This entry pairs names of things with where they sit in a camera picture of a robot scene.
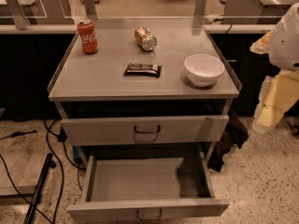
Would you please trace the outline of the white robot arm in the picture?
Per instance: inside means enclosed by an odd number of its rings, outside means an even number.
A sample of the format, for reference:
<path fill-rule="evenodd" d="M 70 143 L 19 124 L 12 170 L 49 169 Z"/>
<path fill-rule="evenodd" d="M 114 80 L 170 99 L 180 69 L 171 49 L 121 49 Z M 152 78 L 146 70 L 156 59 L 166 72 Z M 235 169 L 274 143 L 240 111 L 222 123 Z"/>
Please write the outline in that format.
<path fill-rule="evenodd" d="M 299 101 L 299 4 L 291 6 L 274 29 L 249 50 L 267 53 L 269 62 L 279 68 L 277 75 L 266 76 L 262 83 L 252 123 L 254 131 L 268 133 Z"/>

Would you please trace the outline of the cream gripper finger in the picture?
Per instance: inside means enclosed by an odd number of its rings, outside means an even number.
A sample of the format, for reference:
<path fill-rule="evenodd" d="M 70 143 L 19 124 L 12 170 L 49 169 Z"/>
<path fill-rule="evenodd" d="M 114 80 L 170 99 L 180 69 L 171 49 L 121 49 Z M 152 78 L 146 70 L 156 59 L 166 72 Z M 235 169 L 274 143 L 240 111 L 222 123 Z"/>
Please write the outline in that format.
<path fill-rule="evenodd" d="M 258 39 L 250 46 L 249 50 L 256 54 L 268 53 L 272 34 L 273 32 L 269 31 L 268 33 L 263 35 L 260 39 Z"/>
<path fill-rule="evenodd" d="M 298 72 L 281 70 L 274 77 L 266 76 L 260 90 L 252 129 L 258 133 L 274 130 L 298 100 Z"/>

